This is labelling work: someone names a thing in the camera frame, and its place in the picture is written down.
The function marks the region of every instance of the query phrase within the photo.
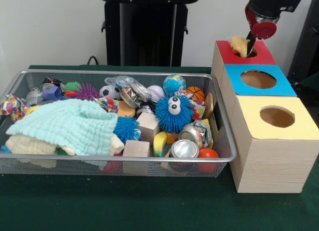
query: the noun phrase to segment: yellow box lid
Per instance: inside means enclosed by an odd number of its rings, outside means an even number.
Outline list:
[[[237,96],[237,98],[253,138],[319,140],[319,129],[299,98],[273,96]]]

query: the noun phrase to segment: wire mesh basket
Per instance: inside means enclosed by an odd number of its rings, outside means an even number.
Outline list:
[[[105,85],[106,77],[127,75],[135,78],[145,87],[162,85],[168,73],[140,72],[97,72],[63,70],[26,70],[18,73],[4,92],[25,98],[34,87],[40,87],[45,77],[68,82],[90,83],[95,88]],[[181,74],[187,86],[200,87],[205,95],[212,93],[214,112],[209,119],[213,149],[219,158],[189,159],[154,157],[150,147],[150,157],[113,157],[113,156],[64,156],[64,155],[25,155],[0,154],[0,173],[2,174],[45,174],[45,175],[136,175],[136,176],[174,176],[174,177],[217,177],[227,162],[237,154],[236,146],[225,106],[216,79],[207,74]],[[13,124],[10,117],[1,117],[0,144],[9,138],[6,130]],[[170,145],[165,145],[166,155]]]

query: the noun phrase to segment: circular hole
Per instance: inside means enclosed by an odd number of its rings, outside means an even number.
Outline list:
[[[262,120],[276,127],[289,127],[295,123],[295,115],[282,107],[265,107],[260,111]]]
[[[257,51],[255,49],[253,49],[253,51],[251,51],[251,53],[246,57],[246,58],[253,58],[257,56]]]
[[[246,71],[240,77],[247,86],[259,89],[273,88],[277,83],[273,76],[259,70]]]

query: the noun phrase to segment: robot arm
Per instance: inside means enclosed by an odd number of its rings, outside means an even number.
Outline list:
[[[277,30],[276,23],[283,11],[294,12],[301,0],[249,0],[245,13],[250,25],[247,39],[249,54],[256,39],[267,39]]]

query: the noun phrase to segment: black stand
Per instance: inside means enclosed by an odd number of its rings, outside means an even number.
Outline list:
[[[180,66],[185,4],[197,0],[104,0],[108,65]]]

